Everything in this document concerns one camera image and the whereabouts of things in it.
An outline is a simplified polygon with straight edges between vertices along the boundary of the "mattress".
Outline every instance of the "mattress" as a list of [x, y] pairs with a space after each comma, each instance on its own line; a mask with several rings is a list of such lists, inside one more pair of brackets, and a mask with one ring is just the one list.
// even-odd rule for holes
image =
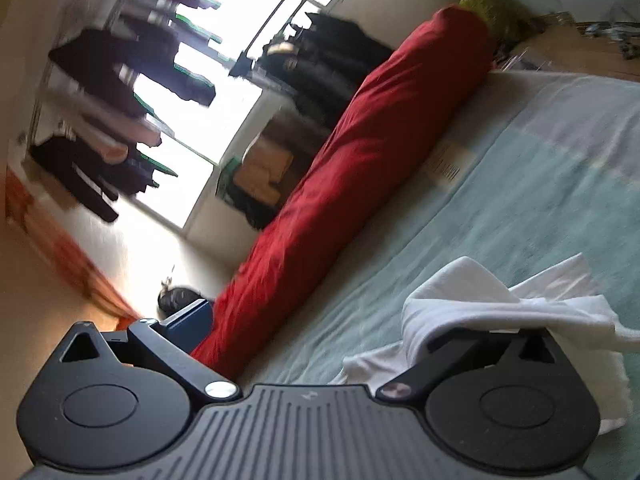
[[[241, 383], [327, 383], [343, 357], [399, 340], [406, 297], [460, 256], [511, 286], [579, 252], [622, 323], [640, 328], [640, 85], [491, 73]], [[640, 356], [625, 365], [640, 410]], [[638, 413], [596, 441], [597, 478], [640, 470]]]

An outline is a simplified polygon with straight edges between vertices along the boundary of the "window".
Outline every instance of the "window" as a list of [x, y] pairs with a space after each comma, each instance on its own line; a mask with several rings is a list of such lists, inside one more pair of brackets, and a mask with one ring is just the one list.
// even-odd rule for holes
[[[174, 131], [177, 139], [163, 136], [162, 146], [146, 153], [178, 173], [178, 178], [158, 176], [159, 189], [140, 193], [137, 199], [178, 227], [185, 225], [214, 165], [222, 160], [229, 143], [260, 97], [258, 87], [241, 78], [228, 77], [228, 68], [280, 0], [218, 1], [222, 6], [217, 10], [191, 9], [182, 5], [177, 8], [178, 14], [222, 38], [220, 44], [210, 44], [220, 53], [218, 60], [186, 44], [181, 44], [175, 57], [177, 64], [203, 75], [216, 86], [216, 98], [209, 108], [182, 101], [142, 75], [134, 84], [135, 92]], [[300, 1], [285, 1], [255, 41], [249, 57], [257, 59], [260, 56], [262, 46], [281, 29]], [[309, 0], [292, 22], [309, 26], [305, 12], [318, 12], [329, 2]], [[286, 34], [291, 33], [292, 29], [286, 31]]]

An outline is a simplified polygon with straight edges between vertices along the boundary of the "bed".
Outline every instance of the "bed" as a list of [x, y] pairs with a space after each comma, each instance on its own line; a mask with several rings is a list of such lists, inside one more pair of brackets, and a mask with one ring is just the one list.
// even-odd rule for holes
[[[404, 299], [471, 256], [513, 285], [583, 252], [623, 324], [640, 327], [640, 85], [492, 72], [427, 163], [367, 223], [241, 378], [327, 383], [342, 358], [395, 342]], [[640, 356], [625, 356], [640, 408]], [[640, 470], [638, 410], [586, 468]]]

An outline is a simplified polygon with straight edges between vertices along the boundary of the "barcode label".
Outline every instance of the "barcode label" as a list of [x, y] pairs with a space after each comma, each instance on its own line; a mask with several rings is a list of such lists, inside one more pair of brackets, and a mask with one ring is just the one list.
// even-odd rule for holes
[[466, 174], [476, 156], [453, 140], [443, 139], [424, 163], [424, 171], [439, 186], [450, 189]]

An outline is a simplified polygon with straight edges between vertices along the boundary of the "red fabric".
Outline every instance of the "red fabric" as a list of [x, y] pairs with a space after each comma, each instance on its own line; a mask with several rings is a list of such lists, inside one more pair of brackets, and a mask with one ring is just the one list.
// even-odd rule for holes
[[457, 7], [423, 23], [364, 81], [311, 168], [215, 303], [192, 352], [232, 380], [424, 162], [487, 74], [493, 42]]

